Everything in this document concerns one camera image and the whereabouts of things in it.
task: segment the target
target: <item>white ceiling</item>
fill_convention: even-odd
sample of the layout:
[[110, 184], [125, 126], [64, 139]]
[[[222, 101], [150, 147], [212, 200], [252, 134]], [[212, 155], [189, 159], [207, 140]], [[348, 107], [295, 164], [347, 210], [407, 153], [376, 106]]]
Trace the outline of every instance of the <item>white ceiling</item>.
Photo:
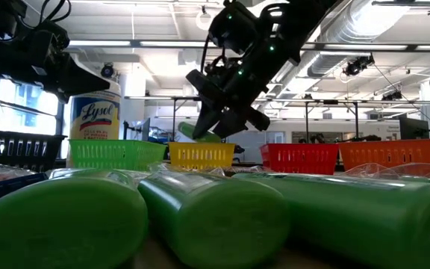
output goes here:
[[[155, 39], [155, 40], [204, 40], [207, 31], [196, 24], [196, 16], [201, 11], [199, 4], [181, 6], [178, 4], [157, 2], [157, 4], [101, 4], [82, 3], [74, 0], [71, 15], [60, 23], [68, 32], [71, 39]], [[36, 24], [42, 0], [26, 0], [32, 6], [27, 22]], [[48, 14], [57, 1], [52, 0], [48, 5]], [[221, 10], [218, 4], [209, 4], [209, 13], [216, 14]], [[411, 10], [403, 16], [390, 30], [376, 39], [383, 43], [430, 43], [430, 16], [428, 10]], [[210, 22], [202, 17], [202, 22]], [[179, 66], [178, 53], [181, 49], [87, 49], [81, 54], [95, 54], [103, 58], [111, 55], [139, 55], [152, 79], [148, 83], [151, 94], [157, 94], [158, 89], [180, 90], [188, 82], [184, 76], [191, 67]], [[208, 60], [219, 54], [219, 50], [208, 50]], [[430, 73], [430, 54], [419, 53], [376, 53], [376, 65], [385, 73], [391, 82], [403, 81], [403, 93], [408, 98], [416, 98], [419, 91], [418, 82], [427, 79], [425, 75], [415, 73]], [[100, 66], [101, 62], [87, 63]], [[115, 63], [122, 72], [130, 72], [130, 63]], [[318, 93], [322, 98], [343, 98], [348, 93], [352, 98], [363, 98], [374, 91], [389, 86], [389, 82], [380, 76], [377, 69], [369, 68], [361, 76], [350, 78], [348, 83], [340, 80], [341, 69], [331, 74], [334, 79], [323, 79], [318, 83], [321, 89]]]

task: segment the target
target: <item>yellow basket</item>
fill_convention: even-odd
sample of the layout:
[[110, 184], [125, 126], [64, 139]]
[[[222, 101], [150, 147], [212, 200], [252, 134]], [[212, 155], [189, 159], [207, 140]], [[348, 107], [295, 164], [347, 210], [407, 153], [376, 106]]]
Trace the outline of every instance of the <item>yellow basket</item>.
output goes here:
[[169, 143], [172, 165], [185, 169], [230, 167], [234, 149], [232, 143]]

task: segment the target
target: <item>green basket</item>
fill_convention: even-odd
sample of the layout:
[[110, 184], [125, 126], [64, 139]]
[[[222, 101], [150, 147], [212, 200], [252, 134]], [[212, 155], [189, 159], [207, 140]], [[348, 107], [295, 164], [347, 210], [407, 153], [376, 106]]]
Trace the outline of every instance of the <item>green basket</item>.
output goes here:
[[137, 140], [69, 140], [75, 168], [147, 171], [163, 160], [166, 146]]

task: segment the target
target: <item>red object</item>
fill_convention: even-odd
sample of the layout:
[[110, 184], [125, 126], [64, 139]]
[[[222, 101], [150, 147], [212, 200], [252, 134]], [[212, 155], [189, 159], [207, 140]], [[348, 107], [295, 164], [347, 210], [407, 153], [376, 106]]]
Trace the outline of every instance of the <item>red object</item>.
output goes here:
[[340, 143], [344, 170], [375, 163], [395, 167], [408, 163], [430, 164], [430, 139]]
[[260, 147], [263, 165], [275, 172], [334, 174], [337, 144], [269, 143]]

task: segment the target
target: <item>black basket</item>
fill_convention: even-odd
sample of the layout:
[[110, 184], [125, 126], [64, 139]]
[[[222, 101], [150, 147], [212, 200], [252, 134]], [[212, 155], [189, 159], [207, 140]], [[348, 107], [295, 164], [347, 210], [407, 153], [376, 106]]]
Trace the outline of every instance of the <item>black basket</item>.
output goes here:
[[0, 164], [37, 172], [50, 170], [64, 138], [63, 135], [0, 131]]

